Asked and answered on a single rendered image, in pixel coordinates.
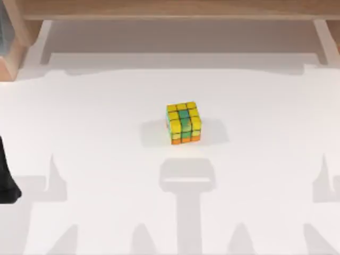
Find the yellow and green puzzle cube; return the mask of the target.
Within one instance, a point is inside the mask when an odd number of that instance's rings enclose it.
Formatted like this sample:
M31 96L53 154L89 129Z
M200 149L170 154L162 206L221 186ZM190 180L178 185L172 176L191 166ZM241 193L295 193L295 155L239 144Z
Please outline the yellow and green puzzle cube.
M194 101L167 105L166 121L172 145L201 139L202 121Z

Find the pale wooden shelf unit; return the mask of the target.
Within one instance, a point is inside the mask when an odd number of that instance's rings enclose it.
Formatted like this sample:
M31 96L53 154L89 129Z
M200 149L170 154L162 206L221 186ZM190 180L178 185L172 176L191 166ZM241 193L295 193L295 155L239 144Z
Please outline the pale wooden shelf unit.
M340 0L0 0L14 29L0 81L17 77L45 20L325 20L340 53Z

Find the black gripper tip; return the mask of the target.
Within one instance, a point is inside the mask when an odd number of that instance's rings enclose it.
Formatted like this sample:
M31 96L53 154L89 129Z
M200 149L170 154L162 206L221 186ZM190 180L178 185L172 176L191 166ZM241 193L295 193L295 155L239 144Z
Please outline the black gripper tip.
M6 160L2 137L0 136L0 204L13 204L21 198L22 191L13 179Z

